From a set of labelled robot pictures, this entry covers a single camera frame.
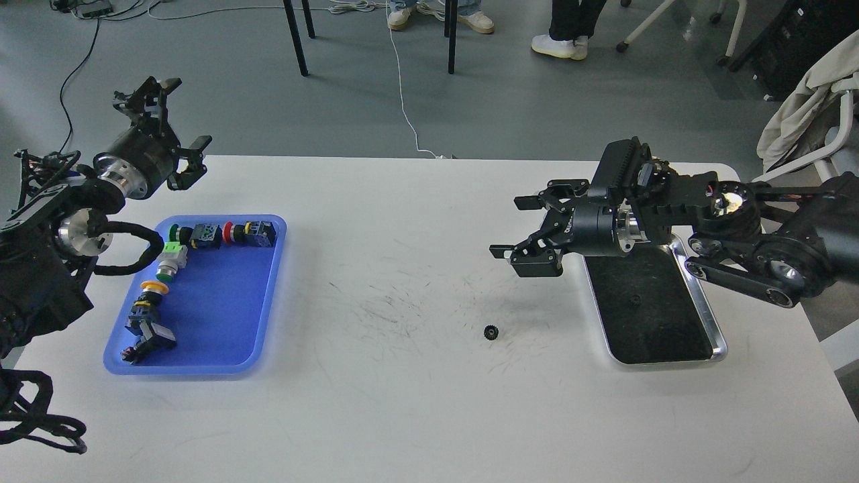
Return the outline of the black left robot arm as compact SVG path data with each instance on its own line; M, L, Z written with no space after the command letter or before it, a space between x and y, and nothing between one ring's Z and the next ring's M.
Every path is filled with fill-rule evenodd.
M112 221L129 199L144 201L163 184L183 191L206 172L211 137L181 146L168 121L168 96L179 78L148 77L114 95L131 125L91 164L79 151L35 156L19 150L18 208L2 224L2 358L34 337L62 331L93 308L92 275L125 276L162 253L159 233Z

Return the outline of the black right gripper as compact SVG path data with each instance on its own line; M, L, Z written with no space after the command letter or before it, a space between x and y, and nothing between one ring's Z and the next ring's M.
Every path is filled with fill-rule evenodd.
M628 206L583 203L589 187L585 178L556 178L536 195L515 197L513 204L520 211L557 211L566 220L559 234L558 228L538 229L518 244L490 245L491 255L508 259L522 278L560 277L564 269L558 248L582 256L627 256L638 243L638 220ZM555 235L556 244L550 241Z

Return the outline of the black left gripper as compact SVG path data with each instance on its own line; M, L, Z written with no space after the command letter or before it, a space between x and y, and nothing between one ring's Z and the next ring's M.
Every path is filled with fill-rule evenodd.
M199 136L182 148L169 126L166 99L181 83L181 78L149 76L131 94L114 92L113 108L128 117L132 127L95 155L94 168L99 178L117 181L126 198L148 199L165 181L170 190L185 191L207 173L203 151L213 138ZM179 161L185 161L181 173L175 170Z

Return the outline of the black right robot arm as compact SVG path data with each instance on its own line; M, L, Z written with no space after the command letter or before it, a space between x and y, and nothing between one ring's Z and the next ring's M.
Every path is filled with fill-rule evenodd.
M792 308L837 281L857 283L857 186L843 173L819 186L775 187L679 174L638 138L607 144L595 174L550 180L518 210L545 210L540 228L515 245L490 246L519 277L558 277L562 257L626 257L693 230L693 277Z

